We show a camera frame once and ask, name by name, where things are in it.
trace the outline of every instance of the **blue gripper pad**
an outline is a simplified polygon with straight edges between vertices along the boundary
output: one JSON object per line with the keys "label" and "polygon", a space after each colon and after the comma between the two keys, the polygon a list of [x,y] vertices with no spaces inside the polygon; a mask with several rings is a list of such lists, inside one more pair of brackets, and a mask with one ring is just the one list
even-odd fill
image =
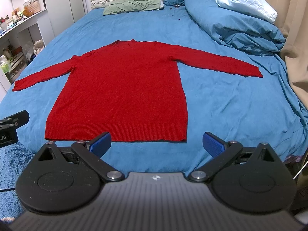
{"label": "blue gripper pad", "polygon": [[111,135],[107,133],[103,136],[99,136],[97,140],[93,140],[93,143],[89,144],[89,151],[101,158],[111,147]]}
{"label": "blue gripper pad", "polygon": [[213,157],[220,155],[228,147],[227,143],[210,132],[203,134],[202,143],[204,149]]}

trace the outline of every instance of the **wicker basket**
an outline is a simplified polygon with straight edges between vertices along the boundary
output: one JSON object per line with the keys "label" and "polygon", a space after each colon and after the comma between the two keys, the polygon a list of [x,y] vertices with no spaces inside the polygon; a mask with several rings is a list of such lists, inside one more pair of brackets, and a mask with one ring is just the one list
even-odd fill
{"label": "wicker basket", "polygon": [[29,10],[32,10],[33,13],[37,13],[41,11],[41,6],[39,5],[39,1],[35,1],[34,3],[31,3],[27,7]]}

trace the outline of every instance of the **screw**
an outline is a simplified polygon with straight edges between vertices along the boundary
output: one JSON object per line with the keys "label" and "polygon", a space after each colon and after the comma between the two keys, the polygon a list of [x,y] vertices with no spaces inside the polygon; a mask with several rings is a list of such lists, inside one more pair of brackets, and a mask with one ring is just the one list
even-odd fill
{"label": "screw", "polygon": [[119,179],[121,176],[122,176],[122,173],[120,171],[109,171],[107,173],[107,177],[113,180]]}
{"label": "screw", "polygon": [[200,170],[196,170],[191,173],[191,176],[194,179],[204,179],[206,177],[206,173]]}

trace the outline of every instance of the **red sweater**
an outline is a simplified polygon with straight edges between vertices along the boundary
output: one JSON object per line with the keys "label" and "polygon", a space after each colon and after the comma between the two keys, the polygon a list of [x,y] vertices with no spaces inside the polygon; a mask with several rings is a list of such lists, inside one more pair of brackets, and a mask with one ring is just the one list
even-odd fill
{"label": "red sweater", "polygon": [[177,61],[229,74],[263,77],[237,59],[160,42],[116,41],[15,82],[19,91],[65,75],[67,82],[46,121],[47,140],[186,139],[187,106]]}

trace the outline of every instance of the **beige curtain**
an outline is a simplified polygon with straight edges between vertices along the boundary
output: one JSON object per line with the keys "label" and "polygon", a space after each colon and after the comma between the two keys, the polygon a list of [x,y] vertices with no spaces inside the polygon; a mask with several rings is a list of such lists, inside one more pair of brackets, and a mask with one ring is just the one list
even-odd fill
{"label": "beige curtain", "polygon": [[275,25],[287,38],[281,51],[289,83],[308,109],[308,0],[266,0],[278,13]]}

